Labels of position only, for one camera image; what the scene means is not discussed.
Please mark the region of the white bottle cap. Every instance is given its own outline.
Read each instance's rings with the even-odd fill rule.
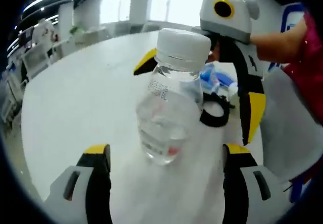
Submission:
[[[164,28],[158,34],[158,64],[175,70],[197,72],[205,64],[211,40],[190,31]]]

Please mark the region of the plastic water bottle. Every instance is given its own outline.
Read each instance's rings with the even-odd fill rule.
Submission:
[[[137,105],[142,149],[157,164],[175,159],[199,121],[203,104],[199,70],[210,46],[207,37],[193,32],[159,32],[155,56],[158,65]]]

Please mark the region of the water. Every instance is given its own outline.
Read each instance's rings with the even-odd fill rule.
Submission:
[[[137,107],[145,154],[157,164],[172,162],[194,132],[201,111],[194,98],[169,90],[149,92]]]

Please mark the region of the hand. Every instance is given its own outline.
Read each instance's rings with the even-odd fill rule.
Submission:
[[[212,53],[207,58],[207,63],[213,61],[219,61],[220,59],[220,43],[217,42],[216,46],[214,47]]]

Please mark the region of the white table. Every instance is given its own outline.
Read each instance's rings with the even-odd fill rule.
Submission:
[[[142,183],[152,181],[151,185],[155,185],[160,180],[163,183],[178,181],[181,187],[174,186],[170,190],[174,196],[181,189],[192,192],[179,196],[178,203],[169,205],[169,208],[177,208],[178,220],[188,223],[184,221],[187,213],[205,220],[207,212],[212,211],[210,223],[222,222],[223,128],[200,124],[196,146],[183,148],[191,151],[183,150],[183,156],[194,152],[192,166],[180,160],[167,167],[155,166],[141,155],[135,106],[150,74],[133,76],[132,73],[145,53],[155,47],[156,41],[157,32],[103,41],[63,58],[27,85],[22,108],[23,147],[32,183],[43,200],[49,195],[51,183],[68,166],[75,165],[86,148],[108,143],[112,158],[110,203],[114,223],[135,223],[134,219],[125,220],[124,211],[133,218],[141,208],[147,210],[153,199],[146,199],[140,205],[132,193],[142,191],[143,196],[146,191],[152,193],[155,190],[142,189]],[[233,66],[223,67],[236,77]],[[259,133],[254,142],[250,144],[251,151],[258,163],[262,163]],[[185,186],[180,182],[183,178],[187,180]],[[134,202],[132,210],[124,208],[129,201]],[[205,205],[209,210],[195,209]]]

